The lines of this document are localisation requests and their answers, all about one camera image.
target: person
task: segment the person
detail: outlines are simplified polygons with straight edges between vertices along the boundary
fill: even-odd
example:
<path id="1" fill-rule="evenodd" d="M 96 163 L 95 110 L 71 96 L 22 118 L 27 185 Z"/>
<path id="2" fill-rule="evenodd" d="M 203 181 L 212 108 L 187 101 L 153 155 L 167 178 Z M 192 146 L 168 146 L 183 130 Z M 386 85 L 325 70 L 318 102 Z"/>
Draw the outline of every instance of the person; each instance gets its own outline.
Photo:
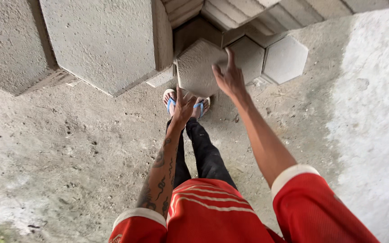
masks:
<path id="1" fill-rule="evenodd" d="M 176 93 L 165 92 L 172 118 L 137 206 L 116 219 L 109 243 L 378 242 L 313 167 L 296 163 L 246 92 L 232 50 L 226 51 L 227 69 L 222 73 L 213 65 L 213 73 L 244 121 L 256 162 L 271 188 L 283 238 L 262 224 L 238 192 L 218 149 L 197 122 L 209 100 L 183 97 L 177 87 Z M 191 179 L 184 161 L 184 128 L 192 141 L 197 179 Z"/>

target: tattoo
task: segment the tattoo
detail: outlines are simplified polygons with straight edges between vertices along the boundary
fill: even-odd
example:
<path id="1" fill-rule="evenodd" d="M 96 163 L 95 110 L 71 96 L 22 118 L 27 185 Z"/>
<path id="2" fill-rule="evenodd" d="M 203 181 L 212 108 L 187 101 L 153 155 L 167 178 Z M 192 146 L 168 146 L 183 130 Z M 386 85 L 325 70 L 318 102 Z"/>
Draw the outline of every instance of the tattoo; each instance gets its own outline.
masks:
<path id="1" fill-rule="evenodd" d="M 170 174 L 172 174 L 172 163 L 173 163 L 173 160 L 172 160 L 172 158 L 170 158 L 170 168 L 169 168 L 169 179 L 170 179 Z"/>
<path id="2" fill-rule="evenodd" d="M 166 185 L 166 183 L 165 183 L 165 178 L 166 178 L 166 176 L 164 176 L 163 179 L 162 179 L 162 181 L 159 182 L 158 187 L 159 187 L 162 191 L 161 191 L 161 192 L 159 193 L 159 195 L 157 196 L 157 199 L 159 199 L 160 194 L 163 193 L 164 187 L 165 187 L 165 185 Z"/>
<path id="3" fill-rule="evenodd" d="M 157 206 L 155 203 L 151 202 L 151 199 L 152 199 L 151 198 L 151 188 L 149 188 L 148 180 L 149 180 L 149 177 L 147 177 L 147 179 L 145 180 L 145 183 L 142 187 L 142 191 L 140 192 L 140 197 L 139 197 L 138 204 L 136 205 L 136 207 L 145 207 L 148 209 L 155 210 Z"/>
<path id="4" fill-rule="evenodd" d="M 169 197 L 166 197 L 166 200 L 163 202 L 163 207 L 162 207 L 162 210 L 163 210 L 163 216 L 165 216 L 165 212 L 168 210 L 168 207 L 169 207 L 169 203 L 167 202 L 167 199 Z"/>
<path id="5" fill-rule="evenodd" d="M 165 164 L 165 151 L 160 149 L 159 153 L 157 154 L 157 158 L 154 161 L 153 168 L 160 168 Z"/>

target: red shirt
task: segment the red shirt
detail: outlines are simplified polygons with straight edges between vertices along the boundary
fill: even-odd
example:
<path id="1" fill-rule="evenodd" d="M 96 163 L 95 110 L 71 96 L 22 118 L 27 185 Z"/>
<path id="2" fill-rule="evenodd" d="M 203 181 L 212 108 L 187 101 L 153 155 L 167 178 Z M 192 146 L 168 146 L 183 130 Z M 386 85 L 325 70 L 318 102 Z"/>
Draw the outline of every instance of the red shirt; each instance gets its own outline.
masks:
<path id="1" fill-rule="evenodd" d="M 271 194 L 284 239 L 226 182 L 191 179 L 174 189 L 167 222 L 153 210 L 129 209 L 116 219 L 109 243 L 378 242 L 310 166 L 286 169 Z"/>

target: concrete floor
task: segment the concrete floor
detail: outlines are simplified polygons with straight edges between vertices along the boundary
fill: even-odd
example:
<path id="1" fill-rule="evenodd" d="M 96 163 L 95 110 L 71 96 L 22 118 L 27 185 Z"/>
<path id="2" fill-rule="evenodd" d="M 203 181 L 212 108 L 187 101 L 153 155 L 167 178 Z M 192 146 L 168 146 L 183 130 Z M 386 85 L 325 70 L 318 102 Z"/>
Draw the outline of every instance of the concrete floor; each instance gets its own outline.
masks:
<path id="1" fill-rule="evenodd" d="M 381 242 L 389 242 L 389 9 L 330 20 L 291 35 L 310 52 L 304 75 L 248 86 L 300 163 L 314 166 Z M 20 97 L 0 91 L 0 238 L 105 242 L 133 207 L 168 116 L 167 86 L 112 98 L 86 84 Z M 241 194 L 279 231 L 270 189 L 235 107 L 219 93 L 201 123 Z M 186 161 L 196 176 L 190 142 Z"/>

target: foot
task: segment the foot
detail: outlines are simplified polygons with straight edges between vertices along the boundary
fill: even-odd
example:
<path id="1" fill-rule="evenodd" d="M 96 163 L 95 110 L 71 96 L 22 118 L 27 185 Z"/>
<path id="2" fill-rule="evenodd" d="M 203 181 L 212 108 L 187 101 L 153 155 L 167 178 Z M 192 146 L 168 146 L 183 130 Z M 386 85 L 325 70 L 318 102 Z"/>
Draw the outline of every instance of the foot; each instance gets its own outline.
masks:
<path id="1" fill-rule="evenodd" d="M 200 102 L 204 103 L 204 114 L 205 114 L 210 109 L 210 104 L 208 103 L 208 101 L 206 99 L 204 101 L 202 101 L 202 100 L 203 100 L 202 98 L 197 98 L 196 104 L 199 104 Z M 201 107 L 200 106 L 193 109 L 192 117 L 194 117 L 196 119 L 199 119 L 201 117 Z"/>
<path id="2" fill-rule="evenodd" d="M 167 102 L 169 101 L 170 97 L 172 97 L 172 99 L 175 100 L 176 102 L 176 93 L 175 92 L 167 93 L 163 99 L 163 103 L 165 104 L 166 109 L 167 109 Z M 173 103 L 170 103 L 169 114 L 172 117 L 174 113 L 175 113 L 175 105 Z"/>

